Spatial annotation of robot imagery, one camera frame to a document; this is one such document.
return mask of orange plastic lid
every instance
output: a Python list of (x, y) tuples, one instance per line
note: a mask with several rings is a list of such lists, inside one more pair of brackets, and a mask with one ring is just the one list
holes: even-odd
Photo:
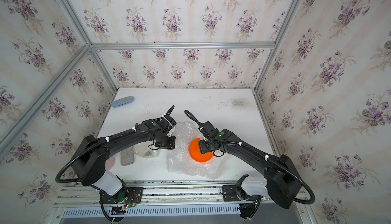
[(201, 154), (201, 151), (199, 150), (198, 141), (200, 141), (201, 138), (194, 139), (190, 145), (189, 145), (189, 154), (190, 157), (195, 160), (196, 162), (204, 163), (208, 160), (212, 159), (213, 154), (212, 152)]

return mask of white table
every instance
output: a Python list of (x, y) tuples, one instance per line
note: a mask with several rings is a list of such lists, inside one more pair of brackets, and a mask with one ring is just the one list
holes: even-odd
[[(146, 119), (158, 118), (175, 105), (171, 117), (176, 122), (193, 123), (183, 112), (187, 109), (199, 121), (208, 120), (217, 129), (228, 129), (252, 146), (272, 153), (251, 89), (119, 89), (115, 99), (127, 96), (134, 96), (134, 102), (110, 108), (98, 137), (128, 130)], [(133, 164), (121, 166), (120, 153), (117, 153), (114, 156), (115, 165), (110, 172), (126, 181), (209, 180), (201, 176), (169, 173), (166, 154), (167, 150), (161, 150), (156, 158), (141, 158), (135, 155)], [(217, 180), (237, 181), (243, 174), (261, 176), (242, 160), (228, 156), (226, 169)]]

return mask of wall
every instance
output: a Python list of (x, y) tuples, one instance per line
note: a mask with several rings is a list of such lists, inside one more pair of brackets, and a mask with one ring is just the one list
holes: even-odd
[(0, 139), (82, 46), (56, 0), (0, 3)]
[(102, 50), (122, 88), (249, 88), (269, 49)]
[[(64, 16), (56, 0), (2, 0), (0, 139), (82, 47)], [(86, 57), (0, 161), (1, 223), (45, 221), (60, 194), (55, 175), (97, 130), (112, 96)]]
[(304, 0), (260, 96), (319, 223), (391, 221), (391, 0)]
[[(71, 2), (95, 43), (251, 42), (274, 41), (291, 0)], [(117, 85), (126, 88), (252, 87), (253, 76), (259, 74), (267, 54), (268, 50), (263, 49), (100, 53)], [(229, 74), (236, 72), (237, 78), (231, 79)], [(154, 78), (146, 78), (147, 73)], [(204, 73), (211, 79), (205, 79)], [(118, 76), (125, 74), (128, 77), (121, 77), (119, 81)]]

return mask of clear plastic bag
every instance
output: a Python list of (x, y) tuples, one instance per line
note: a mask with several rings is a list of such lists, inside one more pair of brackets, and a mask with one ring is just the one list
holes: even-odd
[(193, 128), (189, 122), (179, 122), (173, 133), (176, 136), (175, 149), (167, 152), (167, 168), (170, 173), (179, 173), (189, 176), (202, 176), (209, 179), (217, 179), (225, 170), (228, 154), (222, 157), (212, 157), (205, 163), (194, 161), (189, 155), (189, 145), (197, 138), (203, 138), (202, 134)]
[(160, 150), (152, 150), (148, 148), (148, 145), (152, 144), (152, 141), (147, 141), (143, 143), (138, 143), (133, 146), (134, 154), (142, 157), (142, 158), (154, 158), (158, 157), (160, 154)]

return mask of black mounting plate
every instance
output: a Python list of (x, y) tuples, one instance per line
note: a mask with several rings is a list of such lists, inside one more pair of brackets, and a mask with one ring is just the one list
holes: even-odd
[[(134, 187), (134, 188), (127, 188), (127, 190), (129, 191), (129, 197), (127, 199), (125, 199), (124, 201), (124, 204), (125, 203), (135, 203), (135, 204), (139, 204), (141, 203), (141, 197), (143, 196), (143, 190), (144, 188), (143, 187)], [(103, 204), (116, 204), (110, 197), (109, 195), (103, 191), (103, 197), (102, 197), (102, 202)]]
[[(235, 185), (224, 185), (222, 186), (222, 195), (224, 198), (224, 202), (231, 201), (244, 201), (238, 197), (235, 192)], [(258, 199), (258, 195), (250, 196), (246, 201), (256, 201)]]

